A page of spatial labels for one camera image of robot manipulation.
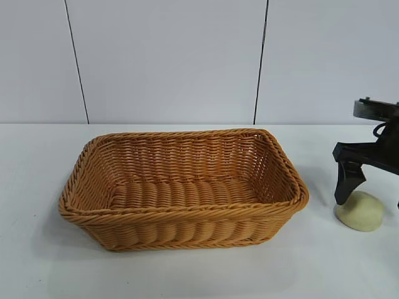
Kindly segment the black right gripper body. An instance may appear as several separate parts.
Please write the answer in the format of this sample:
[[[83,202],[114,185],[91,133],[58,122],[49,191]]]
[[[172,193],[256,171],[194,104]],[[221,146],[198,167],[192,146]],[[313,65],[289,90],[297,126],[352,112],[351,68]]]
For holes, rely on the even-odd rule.
[[[341,143],[333,150],[334,160],[353,161],[398,174],[398,120],[377,125],[373,130],[374,142]]]

